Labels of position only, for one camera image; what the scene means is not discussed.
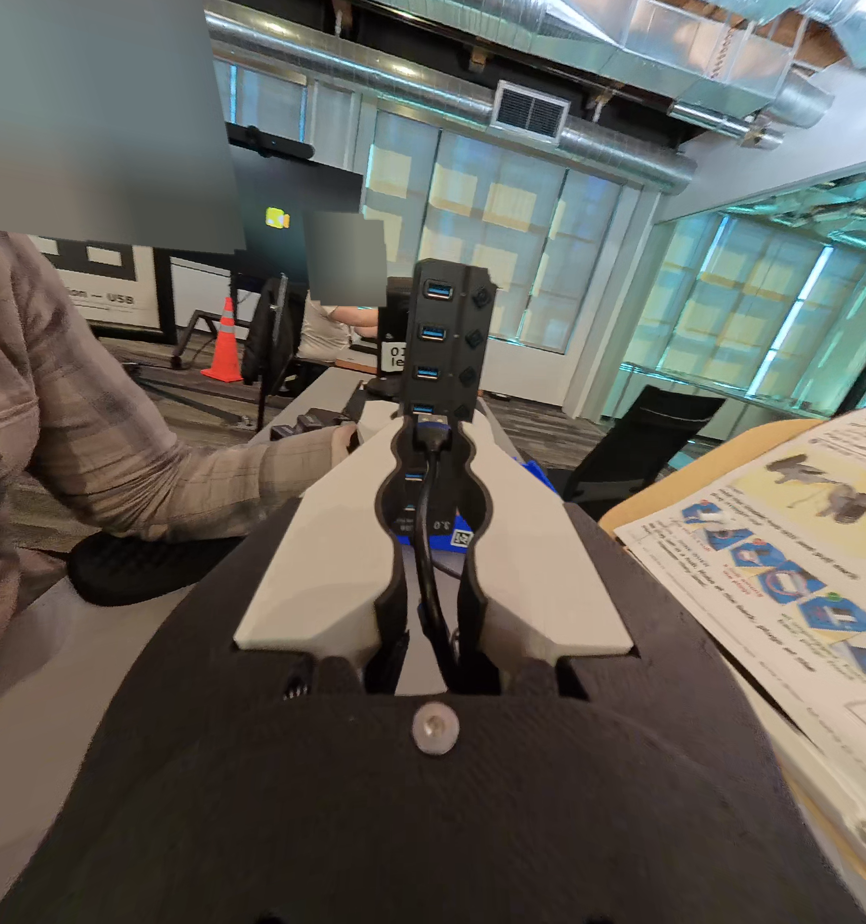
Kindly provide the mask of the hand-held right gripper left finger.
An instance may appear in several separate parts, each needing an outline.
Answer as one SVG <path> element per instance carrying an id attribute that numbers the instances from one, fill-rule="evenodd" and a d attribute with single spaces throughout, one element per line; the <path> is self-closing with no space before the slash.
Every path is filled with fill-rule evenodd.
<path id="1" fill-rule="evenodd" d="M 401 547 L 382 496 L 400 469 L 393 419 L 310 486 L 233 635 L 242 651 L 345 659 L 370 694 L 395 693 L 409 643 Z"/>

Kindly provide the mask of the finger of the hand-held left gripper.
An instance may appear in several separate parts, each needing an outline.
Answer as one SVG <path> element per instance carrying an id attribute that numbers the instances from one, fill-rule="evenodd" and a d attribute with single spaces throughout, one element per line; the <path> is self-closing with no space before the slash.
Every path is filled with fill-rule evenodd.
<path id="1" fill-rule="evenodd" d="M 522 464 L 522 455 L 497 420 L 484 399 L 476 399 L 474 409 L 474 425 L 480 429 L 487 429 L 493 442 L 518 464 Z"/>
<path id="2" fill-rule="evenodd" d="M 391 401 L 368 400 L 357 422 L 354 451 L 366 444 L 391 449 L 399 433 L 399 404 Z"/>

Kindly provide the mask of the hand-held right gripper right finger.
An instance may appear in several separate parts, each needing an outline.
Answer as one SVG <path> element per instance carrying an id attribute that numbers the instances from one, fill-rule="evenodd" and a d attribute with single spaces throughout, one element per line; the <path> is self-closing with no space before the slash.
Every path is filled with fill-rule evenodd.
<path id="1" fill-rule="evenodd" d="M 630 653 L 634 641 L 560 497 L 474 419 L 461 433 L 484 498 L 483 514 L 462 514 L 473 530 L 469 584 L 483 602 L 480 630 L 462 638 L 497 668 Z"/>

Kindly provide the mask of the blue plastic bin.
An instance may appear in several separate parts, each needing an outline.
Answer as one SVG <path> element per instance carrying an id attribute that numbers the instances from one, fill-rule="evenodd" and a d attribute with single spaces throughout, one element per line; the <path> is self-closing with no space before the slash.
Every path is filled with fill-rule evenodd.
<path id="1" fill-rule="evenodd" d="M 516 458 L 516 461 L 550 491 L 557 493 L 557 490 L 549 481 L 546 472 L 535 460 L 531 459 L 522 462 L 520 459 Z M 419 489 L 422 486 L 424 477 L 425 472 L 423 470 L 409 469 L 404 475 L 408 502 L 404 505 L 403 515 L 396 522 L 396 540 L 403 546 L 410 546 L 413 543 L 413 526 L 416 513 L 416 505 L 413 502 L 416 500 L 416 497 L 419 496 Z M 464 555 L 472 540 L 473 530 L 462 515 L 456 513 L 452 520 L 451 532 L 430 534 L 430 548 L 433 552 L 456 552 Z"/>

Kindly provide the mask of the black switched usb hub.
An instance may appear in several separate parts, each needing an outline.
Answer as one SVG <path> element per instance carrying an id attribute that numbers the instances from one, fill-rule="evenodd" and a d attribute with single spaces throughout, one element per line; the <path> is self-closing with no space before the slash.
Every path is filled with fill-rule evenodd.
<path id="1" fill-rule="evenodd" d="M 399 451 L 405 505 L 399 525 L 412 531 L 427 470 L 416 425 L 442 419 L 449 425 L 449 440 L 440 452 L 427 506 L 435 551 L 451 549 L 458 525 L 463 466 L 469 455 L 461 426 L 473 421 L 496 294 L 496 283 L 484 268 L 438 259 L 416 264 L 401 393 L 406 431 Z"/>

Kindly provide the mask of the black jacket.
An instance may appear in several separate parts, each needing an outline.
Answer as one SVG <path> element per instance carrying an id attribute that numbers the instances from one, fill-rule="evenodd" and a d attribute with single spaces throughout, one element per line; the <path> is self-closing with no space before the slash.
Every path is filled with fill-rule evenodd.
<path id="1" fill-rule="evenodd" d="M 263 399 L 275 393 L 301 342 L 305 294 L 285 273 L 261 287 L 243 345 L 242 381 L 258 385 Z"/>

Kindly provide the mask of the window with roller blinds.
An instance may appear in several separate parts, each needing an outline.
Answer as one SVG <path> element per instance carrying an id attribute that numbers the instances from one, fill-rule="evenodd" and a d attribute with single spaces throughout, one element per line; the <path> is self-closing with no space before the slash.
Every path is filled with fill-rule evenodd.
<path id="1" fill-rule="evenodd" d="M 622 373 L 827 418 L 866 369 L 866 248 L 731 212 L 657 225 Z"/>
<path id="2" fill-rule="evenodd" d="M 316 161 L 363 177 L 389 275 L 432 258 L 485 267 L 497 285 L 492 338 L 569 350 L 627 186 L 317 77 L 214 67 L 228 121 L 303 141 Z"/>

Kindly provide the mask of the black office chair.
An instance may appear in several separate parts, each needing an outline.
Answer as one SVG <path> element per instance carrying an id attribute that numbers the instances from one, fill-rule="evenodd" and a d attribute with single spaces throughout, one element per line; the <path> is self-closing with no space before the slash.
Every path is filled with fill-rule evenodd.
<path id="1" fill-rule="evenodd" d="M 724 403 L 724 398 L 647 385 L 576 468 L 552 469 L 550 481 L 564 502 L 580 505 L 599 520 L 613 506 L 651 486 Z"/>

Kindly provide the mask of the black mesh cushion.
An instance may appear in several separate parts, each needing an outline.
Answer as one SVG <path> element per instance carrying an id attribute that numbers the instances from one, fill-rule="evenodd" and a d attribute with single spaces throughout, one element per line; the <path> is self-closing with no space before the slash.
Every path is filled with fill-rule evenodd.
<path id="1" fill-rule="evenodd" d="M 145 603 L 195 585 L 242 542 L 235 537 L 173 543 L 98 532 L 70 551 L 67 575 L 91 605 Z"/>

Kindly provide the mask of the orange traffic cone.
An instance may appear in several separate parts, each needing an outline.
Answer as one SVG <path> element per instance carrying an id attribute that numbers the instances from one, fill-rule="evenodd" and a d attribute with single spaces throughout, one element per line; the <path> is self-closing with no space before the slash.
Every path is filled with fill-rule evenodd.
<path id="1" fill-rule="evenodd" d="M 211 363 L 200 371 L 208 379 L 228 385 L 242 382 L 234 322 L 234 302 L 231 296 L 227 296 L 217 326 Z"/>

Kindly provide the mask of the black webcam bar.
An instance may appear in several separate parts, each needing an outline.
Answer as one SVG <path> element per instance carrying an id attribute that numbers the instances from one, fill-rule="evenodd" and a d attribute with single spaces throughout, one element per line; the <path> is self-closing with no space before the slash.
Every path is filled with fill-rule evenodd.
<path id="1" fill-rule="evenodd" d="M 267 133 L 255 126 L 244 127 L 243 136 L 247 145 L 262 156 L 281 156 L 310 161 L 315 154 L 315 149 L 310 144 Z"/>

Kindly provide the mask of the printed instruction sheet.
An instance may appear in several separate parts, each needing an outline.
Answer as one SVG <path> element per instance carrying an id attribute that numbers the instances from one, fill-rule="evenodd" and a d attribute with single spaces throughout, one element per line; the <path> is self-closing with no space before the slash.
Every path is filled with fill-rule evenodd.
<path id="1" fill-rule="evenodd" d="M 778 748 L 866 854 L 866 408 L 613 530 L 809 745 Z"/>

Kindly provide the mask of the person's upper body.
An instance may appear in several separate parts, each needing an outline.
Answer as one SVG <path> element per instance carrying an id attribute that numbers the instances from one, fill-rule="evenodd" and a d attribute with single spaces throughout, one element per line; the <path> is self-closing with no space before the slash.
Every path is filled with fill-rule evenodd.
<path id="1" fill-rule="evenodd" d="M 188 536 L 198 457 L 90 333 L 27 237 L 0 232 L 0 638 L 19 606 L 7 493 L 25 470 L 88 525 Z"/>

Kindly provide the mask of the silver spiral duct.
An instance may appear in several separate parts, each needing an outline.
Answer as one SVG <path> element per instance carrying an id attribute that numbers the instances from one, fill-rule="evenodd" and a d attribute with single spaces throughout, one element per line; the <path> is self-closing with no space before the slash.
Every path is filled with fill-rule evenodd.
<path id="1" fill-rule="evenodd" d="M 557 146 L 500 131 L 489 126 L 496 90 L 232 2 L 207 2 L 204 11 L 213 48 L 227 61 L 323 77 L 371 97 L 553 150 L 668 195 L 684 191 L 696 172 L 696 163 L 686 155 L 570 113 Z"/>

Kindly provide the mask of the rectangular metal duct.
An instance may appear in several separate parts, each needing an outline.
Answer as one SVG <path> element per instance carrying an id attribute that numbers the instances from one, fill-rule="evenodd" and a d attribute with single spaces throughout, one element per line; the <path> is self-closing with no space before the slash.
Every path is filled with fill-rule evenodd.
<path id="1" fill-rule="evenodd" d="M 816 126 L 834 96 L 794 62 L 793 44 L 725 11 L 704 16 L 669 2 L 545 2 L 537 23 L 563 64 L 668 100 L 671 117 L 744 147 L 771 150 L 788 129 Z"/>

